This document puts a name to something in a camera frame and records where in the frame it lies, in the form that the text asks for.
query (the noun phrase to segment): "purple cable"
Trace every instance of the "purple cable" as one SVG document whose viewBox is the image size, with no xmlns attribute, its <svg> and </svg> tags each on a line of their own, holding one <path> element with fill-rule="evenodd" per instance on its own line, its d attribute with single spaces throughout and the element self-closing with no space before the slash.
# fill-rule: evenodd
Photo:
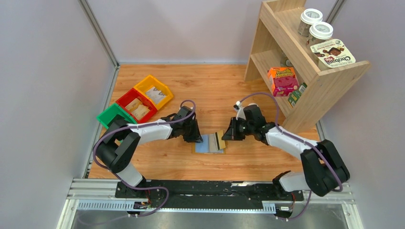
<svg viewBox="0 0 405 229">
<path fill-rule="evenodd" d="M 330 166 L 330 164 L 328 163 L 328 161 L 326 160 L 326 158 L 322 155 L 322 153 L 321 153 L 313 144 L 311 144 L 311 143 L 309 143 L 309 142 L 306 142 L 305 140 L 303 140 L 303 139 L 301 139 L 301 138 L 299 138 L 299 137 L 297 137 L 297 136 L 294 136 L 294 135 L 292 135 L 292 134 L 290 134 L 290 133 L 288 133 L 288 132 L 284 132 L 284 131 L 278 126 L 278 114 L 279 114 L 280 107 L 278 106 L 278 103 L 277 103 L 276 99 L 274 98 L 274 96 L 273 96 L 272 94 L 266 93 L 266 92 L 256 92 L 256 93 L 252 93 L 252 94 L 250 94 L 250 95 L 244 97 L 243 99 L 240 100 L 240 102 L 243 102 L 245 99 L 247 99 L 247 98 L 249 98 L 249 97 L 251 97 L 251 96 L 253 96 L 253 95 L 257 95 L 257 94 L 264 94 L 264 95 L 269 96 L 269 97 L 274 101 L 274 103 L 276 104 L 276 120 L 274 121 L 274 123 L 276 124 L 277 130 L 280 131 L 281 134 L 284 134 L 284 135 L 286 135 L 286 136 L 288 136 L 288 137 L 291 137 L 291 138 L 294 139 L 294 140 L 297 140 L 297 141 L 299 141 L 299 142 L 302 142 L 302 143 L 304 143 L 305 145 L 309 145 L 309 146 L 318 154 L 318 156 L 323 160 L 323 162 L 325 162 L 325 165 L 326 165 L 326 167 L 329 169 L 329 171 L 332 173 L 333 178 L 335 178 L 336 182 L 338 182 L 339 189 L 338 189 L 338 190 L 334 190 L 334 191 L 336 191 L 336 192 L 342 192 L 342 191 L 343 191 L 343 185 L 342 185 L 342 183 L 341 183 L 341 180 L 339 179 L 339 177 L 338 177 L 338 175 L 335 173 L 335 171 L 333 171 L 332 166 Z M 309 204 L 309 200 L 311 199 L 311 195 L 312 195 L 312 191 L 310 190 L 310 191 L 309 191 L 309 195 L 308 195 L 308 199 L 307 199 L 307 203 L 305 204 L 303 210 L 302 210 L 298 215 L 296 215 L 296 216 L 294 216 L 294 217 L 291 217 L 291 218 L 289 218 L 288 220 L 297 219 L 297 218 L 299 218 L 300 216 L 302 216 L 302 214 L 304 214 L 304 212 L 307 210 L 307 207 L 308 207 L 308 204 Z"/>
<path fill-rule="evenodd" d="M 190 103 L 192 103 L 193 107 L 192 107 L 191 113 L 188 114 L 188 115 L 186 115 L 184 118 L 181 118 L 181 119 L 176 120 L 176 121 L 169 121 L 169 122 L 162 122 L 162 123 L 145 123 L 145 124 L 138 125 L 138 126 L 133 126 L 133 125 L 131 125 L 131 126 L 125 126 L 125 127 L 121 127 L 121 128 L 116 129 L 116 130 L 113 130 L 113 131 L 107 133 L 106 135 L 102 136 L 102 137 L 96 142 L 96 144 L 95 144 L 94 147 L 93 147 L 93 161 L 94 161 L 98 166 L 100 166 L 100 167 L 102 167 L 102 168 L 105 168 L 105 169 L 108 169 L 106 166 L 102 165 L 102 164 L 97 160 L 96 151 L 97 151 L 97 148 L 100 146 L 100 144 L 104 141 L 104 139 L 106 139 L 106 138 L 109 137 L 110 135 L 113 135 L 113 134 L 115 134 L 115 133 L 117 133 L 117 132 L 120 132 L 120 131 L 123 131 L 123 130 L 128 130 L 128 129 L 138 129 L 138 128 L 144 128 L 144 127 L 153 126 L 153 125 L 170 125 L 170 124 L 178 123 L 178 122 L 181 122 L 181 121 L 184 121 L 184 120 L 190 118 L 193 114 L 195 114 L 195 107 L 196 107 L 196 105 L 195 105 L 195 102 L 194 102 L 193 100 L 187 99 L 187 100 L 184 100 L 184 101 L 180 104 L 180 107 L 182 107 L 185 102 L 190 102 Z M 128 188 L 135 189 L 135 190 L 163 189 L 163 190 L 165 190 L 166 193 L 167 193 L 167 195 L 166 195 L 164 201 L 163 201 L 158 207 L 156 207 L 154 210 L 152 210 L 152 211 L 150 211 L 150 212 L 148 212 L 148 213 L 142 214 L 142 215 L 131 215 L 131 216 L 138 216 L 138 217 L 150 216 L 150 215 L 152 215 L 153 213 L 157 212 L 159 209 L 161 209 L 161 208 L 163 207 L 163 205 L 166 204 L 167 199 L 169 198 L 169 190 L 168 190 L 167 188 L 165 188 L 165 187 L 135 187 L 135 186 L 131 186 L 130 184 L 128 184 L 127 182 L 125 182 L 124 180 L 122 180 L 117 174 L 115 174 L 115 173 L 113 173 L 113 174 L 114 174 L 119 180 L 121 180 L 121 182 L 122 182 L 124 185 L 126 185 Z M 103 222 L 103 223 L 94 223 L 94 224 L 85 223 L 85 222 L 83 222 L 80 218 L 77 218 L 77 220 L 78 220 L 80 223 L 82 223 L 82 224 L 84 224 L 84 225 L 86 225 L 86 226 L 98 226 L 98 225 L 102 225 L 102 224 L 106 224 L 106 223 L 113 222 L 113 221 L 118 220 L 118 219 L 123 219 L 123 218 L 125 218 L 125 217 L 128 217 L 128 215 L 126 215 L 126 216 L 121 216 L 121 217 L 117 217 L 117 218 L 115 218 L 115 219 L 112 219 L 112 220 L 109 220 L 109 221 L 106 221 L 106 222 Z"/>
</svg>

